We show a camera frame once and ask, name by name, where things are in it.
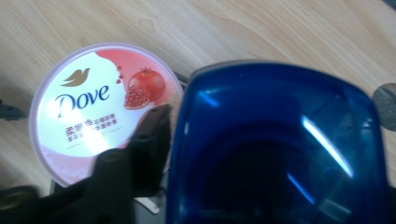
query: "wooden table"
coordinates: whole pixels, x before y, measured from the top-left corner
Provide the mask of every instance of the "wooden table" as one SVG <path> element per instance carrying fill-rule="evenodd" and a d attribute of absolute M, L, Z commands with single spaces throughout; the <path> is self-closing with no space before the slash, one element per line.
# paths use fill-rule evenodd
<path fill-rule="evenodd" d="M 265 59 L 333 74 L 372 95 L 396 82 L 395 22 L 396 11 L 379 0 L 3 0 L 0 99 L 28 113 L 57 62 L 109 41 L 148 49 L 186 76 L 212 63 Z M 396 186 L 396 133 L 384 137 Z M 50 176 L 32 151 L 28 119 L 0 120 L 0 186 L 18 185 L 48 194 Z"/>

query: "white lid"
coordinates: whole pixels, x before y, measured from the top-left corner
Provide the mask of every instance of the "white lid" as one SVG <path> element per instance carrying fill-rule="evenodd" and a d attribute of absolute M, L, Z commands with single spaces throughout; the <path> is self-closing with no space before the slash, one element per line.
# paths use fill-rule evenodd
<path fill-rule="evenodd" d="M 58 63 L 38 88 L 29 120 L 33 150 L 57 183 L 74 184 L 91 174 L 98 154 L 125 147 L 145 112 L 178 106 L 181 97 L 172 70 L 147 50 L 89 46 Z"/>

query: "jar lid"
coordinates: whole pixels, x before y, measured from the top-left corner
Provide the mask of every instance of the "jar lid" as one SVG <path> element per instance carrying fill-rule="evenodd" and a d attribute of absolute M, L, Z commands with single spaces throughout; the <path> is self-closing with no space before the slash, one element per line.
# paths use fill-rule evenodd
<path fill-rule="evenodd" d="M 66 187 L 91 175 L 101 152 L 126 147 L 139 120 L 156 105 L 182 97 L 172 70 L 137 46 L 103 43 L 58 63 L 39 86 L 30 111 L 33 150 Z"/>

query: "pomegranate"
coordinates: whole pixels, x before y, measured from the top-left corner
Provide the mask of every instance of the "pomegranate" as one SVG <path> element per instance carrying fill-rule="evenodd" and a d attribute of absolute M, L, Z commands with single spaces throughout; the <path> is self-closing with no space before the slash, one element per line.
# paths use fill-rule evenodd
<path fill-rule="evenodd" d="M 160 99 L 164 92 L 165 80 L 163 76 L 151 68 L 144 68 L 134 74 L 129 81 L 125 107 L 128 109 L 142 108 L 149 102 Z"/>
<path fill-rule="evenodd" d="M 127 109 L 140 109 L 145 107 L 149 103 L 149 92 L 145 89 L 141 89 L 137 86 L 128 88 L 128 92 L 125 95 L 124 106 Z"/>

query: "black plastic object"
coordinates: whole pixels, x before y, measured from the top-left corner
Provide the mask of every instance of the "black plastic object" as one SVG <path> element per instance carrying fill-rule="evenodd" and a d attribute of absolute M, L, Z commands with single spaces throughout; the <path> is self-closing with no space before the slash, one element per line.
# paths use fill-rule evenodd
<path fill-rule="evenodd" d="M 167 223 L 390 223 L 379 120 L 338 78 L 261 61 L 193 74 Z"/>
<path fill-rule="evenodd" d="M 32 187 L 0 190 L 0 223 L 135 223 L 133 198 L 161 189 L 170 148 L 169 105 L 152 108 L 125 149 L 96 160 L 92 176 L 41 199 Z"/>
<path fill-rule="evenodd" d="M 0 119 L 18 120 L 24 117 L 25 115 L 20 109 L 13 105 L 3 105 L 3 101 L 0 99 Z"/>

